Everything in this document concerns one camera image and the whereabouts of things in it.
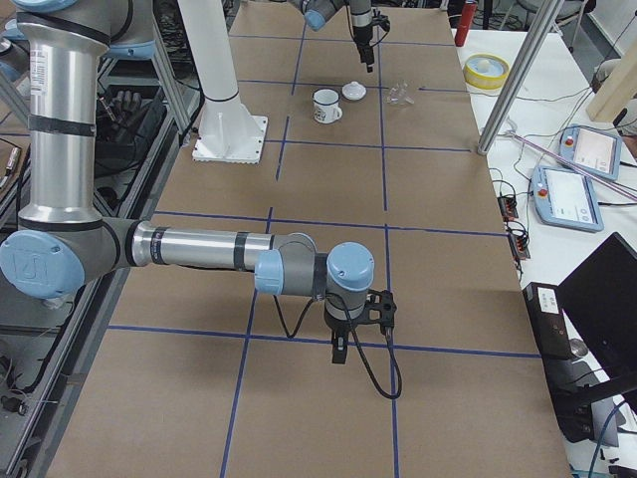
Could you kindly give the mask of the white enamel mug lid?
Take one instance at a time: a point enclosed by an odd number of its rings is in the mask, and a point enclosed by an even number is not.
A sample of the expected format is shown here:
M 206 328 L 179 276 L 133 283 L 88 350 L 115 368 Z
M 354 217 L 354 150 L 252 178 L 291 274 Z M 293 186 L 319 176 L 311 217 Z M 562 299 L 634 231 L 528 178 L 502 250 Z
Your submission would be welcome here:
M 367 88 L 358 81 L 352 81 L 341 87 L 341 93 L 346 100 L 358 102 L 365 98 Z

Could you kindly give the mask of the clear glass funnel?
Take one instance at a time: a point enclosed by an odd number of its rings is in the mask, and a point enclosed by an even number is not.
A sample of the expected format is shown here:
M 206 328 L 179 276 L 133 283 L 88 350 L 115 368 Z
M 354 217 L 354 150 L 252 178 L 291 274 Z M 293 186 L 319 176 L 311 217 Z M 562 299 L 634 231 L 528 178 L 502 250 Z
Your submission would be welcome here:
M 408 91 L 408 84 L 405 81 L 399 81 L 392 86 L 386 96 L 386 102 L 392 106 L 413 105 L 414 100 Z

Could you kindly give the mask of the white enamel mug blue rim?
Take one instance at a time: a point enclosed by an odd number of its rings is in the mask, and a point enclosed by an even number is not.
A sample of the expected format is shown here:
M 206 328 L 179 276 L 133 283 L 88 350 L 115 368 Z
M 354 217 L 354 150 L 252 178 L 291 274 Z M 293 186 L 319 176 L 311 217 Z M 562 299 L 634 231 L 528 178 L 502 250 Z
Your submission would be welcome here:
M 339 93 L 333 89 L 320 89 L 313 93 L 314 120 L 321 124 L 334 123 L 342 118 Z

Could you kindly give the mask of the red cylinder tube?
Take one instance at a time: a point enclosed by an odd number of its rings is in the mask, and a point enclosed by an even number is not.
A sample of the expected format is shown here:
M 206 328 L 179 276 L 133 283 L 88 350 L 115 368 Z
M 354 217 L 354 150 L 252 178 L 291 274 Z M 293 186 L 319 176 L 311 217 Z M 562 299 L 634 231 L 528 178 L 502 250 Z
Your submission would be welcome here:
M 477 0 L 466 0 L 461 12 L 461 17 L 457 25 L 454 42 L 456 47 L 465 45 L 469 30 L 471 29 L 474 15 L 478 7 Z

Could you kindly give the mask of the yellow tape roll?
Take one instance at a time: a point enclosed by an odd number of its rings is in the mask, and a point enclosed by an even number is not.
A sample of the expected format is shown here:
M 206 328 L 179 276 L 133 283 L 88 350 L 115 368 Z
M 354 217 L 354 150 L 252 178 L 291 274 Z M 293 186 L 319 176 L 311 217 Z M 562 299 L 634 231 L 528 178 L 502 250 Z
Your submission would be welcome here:
M 463 67 L 465 82 L 477 89 L 492 91 L 500 89 L 507 80 L 510 65 L 492 54 L 470 56 Z

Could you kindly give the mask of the near teach pendant tablet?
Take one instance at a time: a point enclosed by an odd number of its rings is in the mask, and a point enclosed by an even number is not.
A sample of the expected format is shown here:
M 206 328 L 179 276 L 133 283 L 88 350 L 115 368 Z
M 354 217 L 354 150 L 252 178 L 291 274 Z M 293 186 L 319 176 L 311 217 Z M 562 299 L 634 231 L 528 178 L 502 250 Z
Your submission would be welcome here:
M 539 220 L 555 227 L 600 232 L 603 219 L 591 180 L 566 168 L 537 166 L 531 175 Z

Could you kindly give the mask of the teach pendant tablet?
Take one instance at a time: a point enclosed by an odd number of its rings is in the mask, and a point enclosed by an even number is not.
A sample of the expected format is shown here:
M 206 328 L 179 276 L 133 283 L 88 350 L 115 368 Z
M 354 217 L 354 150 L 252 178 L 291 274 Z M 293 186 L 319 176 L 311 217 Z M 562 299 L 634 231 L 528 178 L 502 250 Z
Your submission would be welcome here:
M 566 168 L 537 166 L 531 175 L 539 220 L 555 227 L 600 232 L 603 219 L 591 180 Z
M 572 124 L 561 134 L 559 155 L 592 173 L 615 181 L 619 176 L 622 139 L 592 126 Z

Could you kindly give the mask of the black laptop computer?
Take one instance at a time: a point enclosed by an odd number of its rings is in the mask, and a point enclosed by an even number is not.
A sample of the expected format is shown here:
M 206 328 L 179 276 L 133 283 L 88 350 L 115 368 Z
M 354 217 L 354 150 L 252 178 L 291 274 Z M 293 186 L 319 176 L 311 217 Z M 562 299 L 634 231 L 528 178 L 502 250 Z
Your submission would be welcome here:
M 614 396 L 636 408 L 636 250 L 614 232 L 560 284 L 531 282 L 523 296 L 561 432 L 571 443 L 616 446 L 616 420 L 601 428 Z M 606 380 L 583 371 L 566 321 Z

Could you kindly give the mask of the far teach pendant tablet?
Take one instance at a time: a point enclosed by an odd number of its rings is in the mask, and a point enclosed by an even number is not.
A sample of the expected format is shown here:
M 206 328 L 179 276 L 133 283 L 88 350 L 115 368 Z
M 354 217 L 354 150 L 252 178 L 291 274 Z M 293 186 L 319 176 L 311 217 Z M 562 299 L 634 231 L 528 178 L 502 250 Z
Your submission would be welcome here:
M 561 134 L 559 155 L 592 173 L 615 181 L 619 176 L 622 139 L 592 126 L 572 124 Z

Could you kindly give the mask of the silver aluminium frame post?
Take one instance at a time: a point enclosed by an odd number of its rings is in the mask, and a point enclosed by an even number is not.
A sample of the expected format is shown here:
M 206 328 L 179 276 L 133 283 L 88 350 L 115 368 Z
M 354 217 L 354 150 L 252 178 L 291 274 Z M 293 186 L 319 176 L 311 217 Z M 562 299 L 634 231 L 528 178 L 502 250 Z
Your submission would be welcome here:
M 478 154 L 488 154 L 562 5 L 562 0 L 544 1 L 536 12 L 480 136 Z

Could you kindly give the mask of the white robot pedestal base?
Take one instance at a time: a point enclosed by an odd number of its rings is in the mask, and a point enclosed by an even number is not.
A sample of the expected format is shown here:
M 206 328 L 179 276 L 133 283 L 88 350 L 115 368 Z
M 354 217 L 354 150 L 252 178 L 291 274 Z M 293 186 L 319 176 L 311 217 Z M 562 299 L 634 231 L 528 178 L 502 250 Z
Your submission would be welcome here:
M 236 79 L 222 3 L 178 3 L 205 100 L 193 149 L 197 161 L 256 164 L 268 119 L 244 106 Z

